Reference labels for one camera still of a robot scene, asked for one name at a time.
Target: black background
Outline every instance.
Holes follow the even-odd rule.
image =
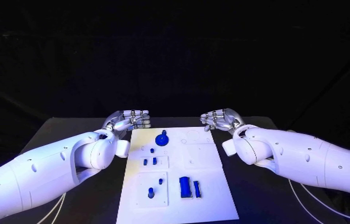
[[[231,107],[349,145],[349,0],[3,0],[2,161],[51,117]]]

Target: cable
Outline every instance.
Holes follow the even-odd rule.
[[[350,216],[349,215],[346,215],[346,214],[343,214],[343,213],[340,213],[339,211],[336,211],[334,209],[331,209],[319,199],[317,199],[317,197],[311,194],[311,192],[308,191],[308,189],[307,189],[307,187],[304,186],[304,184],[301,184],[301,186],[303,186],[303,188],[306,189],[306,191],[310,193],[310,195],[314,197],[314,199],[334,212],[334,213],[337,213],[339,215],[342,215],[343,217],[346,217],[346,218],[350,218]]]
[[[301,204],[304,210],[307,211],[308,215],[314,218],[314,220],[316,220],[320,224],[324,224],[324,223],[314,217],[314,215],[310,213],[310,211],[308,211],[307,208],[304,207],[304,204],[301,203],[301,200],[300,200],[300,198],[298,198],[298,196],[297,196],[295,191],[294,191],[294,195],[295,195],[297,200],[298,200],[298,202],[300,202],[300,204]]]
[[[59,209],[58,209],[58,212],[56,212],[56,216],[55,216],[55,219],[54,219],[54,221],[52,221],[52,223],[51,224],[54,224],[54,222],[56,221],[56,217],[58,217],[58,215],[59,215],[59,212],[61,212],[61,208],[62,208],[62,205],[64,205],[64,201],[65,201],[65,197],[66,197],[66,194],[64,193],[64,199],[62,199],[62,202],[61,202],[61,207],[59,207]]]
[[[48,216],[49,216],[51,213],[55,211],[55,209],[56,209],[56,207],[58,207],[58,205],[59,205],[59,203],[61,203],[61,201],[62,201],[64,195],[65,195],[65,193],[62,194],[61,199],[58,200],[55,207],[52,208],[52,210],[49,211],[48,215],[43,217],[43,219],[39,221],[38,224],[41,224],[41,223],[46,220]]]

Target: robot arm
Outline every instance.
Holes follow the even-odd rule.
[[[222,143],[228,156],[236,153],[247,164],[306,185],[350,192],[350,150],[314,136],[245,125],[231,109],[203,114],[200,120],[209,124],[205,130],[232,133]]]
[[[147,110],[117,111],[102,129],[17,156],[0,167],[0,219],[48,203],[105,169],[114,155],[128,156],[127,130],[150,128]]]

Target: blue object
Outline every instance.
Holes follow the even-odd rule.
[[[190,187],[189,177],[180,178],[180,191],[182,191],[182,198],[192,198],[192,187]]]
[[[199,182],[198,181],[193,181],[193,184],[195,184],[196,198],[202,198],[202,196],[200,196],[200,190],[199,190]]]
[[[154,197],[154,191],[153,188],[149,189],[149,198],[151,199]]]
[[[166,130],[163,130],[162,134],[156,137],[156,144],[163,147],[167,143],[169,137],[166,135]]]

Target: robotic hand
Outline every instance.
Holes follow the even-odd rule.
[[[17,156],[0,167],[0,219],[48,203],[105,169],[114,155],[128,156],[128,130],[150,128],[147,110],[114,112],[102,129]]]
[[[202,114],[205,130],[229,131],[222,143],[228,156],[238,153],[247,164],[268,168],[301,184],[350,192],[350,150],[314,136],[245,124],[232,109]]]

